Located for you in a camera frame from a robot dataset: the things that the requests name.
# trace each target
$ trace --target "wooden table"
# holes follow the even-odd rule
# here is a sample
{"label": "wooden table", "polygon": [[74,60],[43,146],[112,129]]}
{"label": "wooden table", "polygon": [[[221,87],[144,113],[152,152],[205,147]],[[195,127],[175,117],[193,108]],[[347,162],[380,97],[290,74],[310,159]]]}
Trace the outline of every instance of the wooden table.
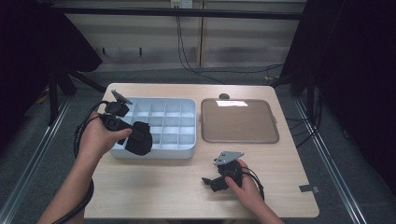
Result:
{"label": "wooden table", "polygon": [[[197,139],[189,160],[126,160],[107,153],[93,176],[95,193],[86,208],[86,218],[218,218],[252,219],[254,216],[230,189],[213,192],[201,177],[218,177],[213,160],[221,151],[242,151],[241,158],[259,176],[265,201],[280,217],[316,217],[318,206],[307,185],[304,168],[290,135],[276,93],[271,87],[127,84],[108,86],[104,100],[114,101],[111,90],[125,97],[183,97],[197,104]],[[208,143],[201,137],[201,102],[221,93],[231,98],[263,99],[276,117],[279,142],[275,144]]]}

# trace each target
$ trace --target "wire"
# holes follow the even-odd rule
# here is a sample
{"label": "wire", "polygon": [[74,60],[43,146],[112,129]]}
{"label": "wire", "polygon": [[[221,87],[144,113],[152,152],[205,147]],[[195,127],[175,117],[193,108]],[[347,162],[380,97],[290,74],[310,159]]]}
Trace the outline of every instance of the wire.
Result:
{"label": "wire", "polygon": [[309,134],[301,143],[296,145],[296,148],[302,146],[306,141],[309,140],[309,138],[311,138],[314,134],[316,134],[318,132],[318,129],[319,129],[319,126],[320,126],[320,123],[321,123],[321,113],[322,113],[322,107],[323,107],[322,104],[323,104],[323,96],[322,96],[322,94],[320,92],[319,96],[318,96],[317,105],[316,105],[316,115],[314,116],[314,118],[318,120],[317,121],[317,125],[314,126],[315,129],[314,129],[314,131],[311,134]]}
{"label": "wire", "polygon": [[303,121],[300,121],[300,122],[297,123],[296,125],[294,125],[294,126],[292,126],[291,128],[289,128],[289,130],[295,129],[295,128],[301,126],[302,124],[304,124],[304,122],[303,122]]}
{"label": "wire", "polygon": [[[91,113],[96,109],[96,107],[98,107],[101,104],[109,104],[108,101],[102,101],[96,105],[94,105],[91,110],[89,111],[89,113],[85,116],[84,120],[82,121],[82,123],[78,126],[76,133],[75,133],[75,142],[74,142],[74,154],[75,157],[77,157],[78,152],[79,152],[79,143],[81,141],[81,136],[85,131],[85,128],[87,127],[87,125],[94,119],[99,118],[99,116],[94,117],[92,119],[90,119],[90,115]],[[91,198],[93,196],[93,192],[94,192],[94,184],[93,184],[93,180],[91,179],[91,183],[90,186],[88,188],[88,191],[84,197],[84,199],[81,201],[80,204],[78,204],[73,210],[71,210],[69,213],[67,213],[66,215],[64,215],[63,217],[59,218],[58,220],[54,221],[53,224],[61,224],[61,223],[65,223],[66,221],[68,221],[70,218],[74,217],[76,214],[78,214],[82,209],[84,209],[87,204],[91,201]]]}
{"label": "wire", "polygon": [[[267,77],[268,77],[268,78],[267,78],[267,82],[266,82],[265,85],[268,85],[268,84],[269,84],[269,80],[270,80],[268,71],[269,71],[269,70],[272,70],[272,69],[275,69],[275,68],[277,68],[277,67],[283,65],[283,63],[271,64],[271,65],[268,65],[265,69],[256,70],[256,71],[232,71],[232,70],[205,70],[205,71],[196,71],[196,70],[194,70],[194,69],[190,66],[189,61],[187,60],[186,51],[185,51],[185,49],[184,49],[183,36],[182,36],[182,33],[181,33],[180,17],[177,17],[177,51],[178,51],[178,58],[179,58],[180,63],[181,63],[181,65],[183,66],[184,69],[186,69],[186,70],[189,71],[189,72],[193,72],[194,74],[196,74],[196,75],[198,75],[198,76],[210,78],[210,79],[212,79],[212,80],[214,80],[214,81],[217,81],[218,83],[221,83],[221,84],[223,84],[223,85],[226,85],[226,84],[225,84],[224,82],[222,82],[222,81],[216,79],[216,78],[213,78],[213,77],[210,77],[210,76],[205,76],[205,75],[203,75],[203,73],[255,74],[255,73],[263,73],[263,72],[265,72],[266,75],[267,75]],[[182,51],[182,53],[183,53],[184,61],[185,61],[185,63],[186,63],[187,66],[183,63],[183,60],[182,60],[182,57],[181,57],[181,51]]]}
{"label": "wire", "polygon": [[301,132],[301,133],[295,133],[295,134],[293,134],[292,136],[295,137],[295,136],[298,136],[298,135],[302,135],[302,134],[304,134],[304,133],[306,133],[306,131],[303,131],[303,132]]}
{"label": "wire", "polygon": [[245,169],[249,170],[251,173],[253,173],[253,174],[256,176],[256,178],[259,178],[259,177],[256,175],[256,173],[254,173],[254,171],[251,170],[250,168],[245,167],[245,166],[242,166],[242,168],[245,168]]}
{"label": "wire", "polygon": [[253,178],[253,180],[254,180],[254,181],[256,182],[256,184],[257,184],[257,187],[259,187],[259,192],[260,192],[260,195],[262,196],[262,200],[265,201],[264,187],[262,186],[262,183],[260,182],[259,178],[258,178],[256,175],[253,175],[254,172],[253,172],[253,174],[251,174],[251,173],[249,173],[249,172],[242,172],[242,174],[243,174],[243,175],[248,175],[248,176],[250,176],[250,177]]}
{"label": "wire", "polygon": [[286,120],[290,120],[290,121],[307,121],[308,119],[289,119],[289,118],[285,118]]}

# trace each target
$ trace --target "metal rail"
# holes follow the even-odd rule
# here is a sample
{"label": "metal rail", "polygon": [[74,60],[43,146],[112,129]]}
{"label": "metal rail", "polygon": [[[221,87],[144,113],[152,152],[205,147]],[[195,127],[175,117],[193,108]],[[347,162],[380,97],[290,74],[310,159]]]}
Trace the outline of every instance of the metal rail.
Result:
{"label": "metal rail", "polygon": [[66,98],[61,104],[59,108],[59,117],[53,122],[51,126],[47,128],[43,138],[41,139],[40,144],[35,150],[35,154],[33,155],[32,159],[30,159],[20,180],[18,181],[17,186],[14,188],[14,190],[12,190],[11,194],[8,196],[5,202],[5,205],[0,210],[1,224],[11,223],[15,214],[17,213],[22,199],[26,194],[27,190],[29,189],[31,182],[35,177],[35,173],[37,172],[41,162],[43,161],[44,156],[50,146],[50,143],[52,142],[53,137],[57,133],[72,99],[73,97],[70,96]]}
{"label": "metal rail", "polygon": [[358,202],[356,201],[355,197],[353,196],[352,192],[347,186],[347,183],[345,182],[344,178],[341,176],[340,171],[338,170],[334,160],[332,159],[332,154],[324,144],[323,139],[321,138],[320,134],[317,131],[317,128],[313,126],[310,120],[308,119],[308,116],[306,115],[306,108],[304,103],[301,100],[297,100],[295,104],[297,105],[297,108],[301,116],[305,120],[306,128],[311,134],[312,140],[314,141],[314,144],[317,147],[318,153],[320,157],[323,159],[326,169],[329,172],[330,177],[332,178],[332,182],[337,188],[338,193],[340,194],[340,197],[346,207],[346,210],[348,211],[350,217],[352,218],[353,223],[366,224],[367,221],[364,218],[363,212],[361,211]]}
{"label": "metal rail", "polygon": [[304,16],[303,13],[297,12],[265,12],[161,7],[75,7],[56,5],[50,7],[50,9],[66,14],[211,17],[287,21],[298,21]]}

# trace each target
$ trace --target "tray compartment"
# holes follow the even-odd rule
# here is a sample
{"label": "tray compartment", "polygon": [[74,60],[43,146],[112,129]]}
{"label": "tray compartment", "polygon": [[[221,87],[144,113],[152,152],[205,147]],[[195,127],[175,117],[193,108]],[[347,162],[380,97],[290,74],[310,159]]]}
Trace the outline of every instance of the tray compartment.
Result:
{"label": "tray compartment", "polygon": [[127,97],[133,102],[130,111],[122,118],[133,125],[147,122],[152,135],[151,152],[136,156],[116,144],[110,153],[116,158],[128,159],[188,159],[192,157],[196,142],[196,103],[186,98]]}

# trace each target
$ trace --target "hand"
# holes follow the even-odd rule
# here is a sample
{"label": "hand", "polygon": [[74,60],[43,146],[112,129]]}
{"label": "hand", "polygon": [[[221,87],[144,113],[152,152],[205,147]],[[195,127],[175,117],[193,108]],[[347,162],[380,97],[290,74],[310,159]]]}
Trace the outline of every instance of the hand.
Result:
{"label": "hand", "polygon": [[90,115],[91,122],[87,125],[81,137],[78,155],[102,158],[114,144],[132,133],[132,129],[124,129],[117,132],[109,131],[103,122],[99,119],[101,114],[92,112]]}
{"label": "hand", "polygon": [[[242,166],[242,171],[248,173],[249,170],[246,169],[248,168],[248,166],[242,160],[237,161]],[[264,203],[264,200],[262,199],[262,196],[257,189],[256,183],[250,176],[242,175],[241,188],[239,188],[238,185],[233,181],[233,179],[228,176],[225,177],[225,182],[236,194],[241,204],[250,211]]]}
{"label": "hand", "polygon": [[[248,166],[241,160],[237,160],[242,166],[242,171],[249,172]],[[281,224],[283,221],[275,212],[264,202],[256,183],[248,175],[242,175],[242,188],[233,181],[229,176],[225,176],[225,182],[233,190],[236,196],[248,210],[250,210],[262,224]]]}

